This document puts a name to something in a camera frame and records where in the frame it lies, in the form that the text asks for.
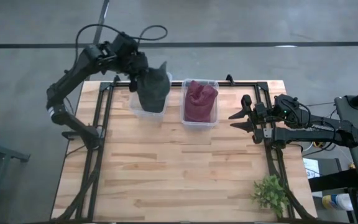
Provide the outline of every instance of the wooden table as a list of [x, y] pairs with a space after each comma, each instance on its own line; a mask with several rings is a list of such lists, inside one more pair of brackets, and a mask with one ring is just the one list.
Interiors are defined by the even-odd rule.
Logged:
[[[275, 95], [285, 94], [283, 81], [267, 82], [273, 102]], [[92, 123], [99, 84], [83, 85], [76, 116], [85, 124]], [[183, 127], [180, 92], [172, 87], [163, 122], [156, 124], [138, 119], [129, 110], [127, 87], [114, 89], [94, 221], [276, 220], [273, 212], [259, 209], [250, 199], [254, 181], [269, 174], [264, 145], [255, 145], [251, 133], [230, 127], [239, 120], [227, 119], [241, 109], [244, 94], [256, 102], [254, 89], [220, 87], [219, 124], [209, 131]], [[72, 141], [68, 152], [81, 145], [81, 140]], [[84, 148], [65, 159], [52, 218], [78, 193], [85, 157]], [[288, 146], [283, 157], [291, 190], [316, 216], [299, 148]]]

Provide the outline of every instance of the green plant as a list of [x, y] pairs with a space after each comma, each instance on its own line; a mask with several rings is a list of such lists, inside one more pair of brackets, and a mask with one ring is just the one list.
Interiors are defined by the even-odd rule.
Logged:
[[252, 201], [257, 201], [259, 207], [267, 208], [268, 205], [281, 217], [283, 213], [282, 204], [288, 205], [289, 201], [285, 196], [284, 189], [278, 183], [278, 177], [276, 175], [264, 177], [262, 183], [257, 184], [254, 182], [255, 194], [251, 195]]

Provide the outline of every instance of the red towel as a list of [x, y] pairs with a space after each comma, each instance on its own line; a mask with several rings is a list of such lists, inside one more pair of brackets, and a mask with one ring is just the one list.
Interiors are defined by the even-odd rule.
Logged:
[[185, 121], [211, 122], [211, 110], [218, 91], [211, 85], [191, 81], [185, 98]]

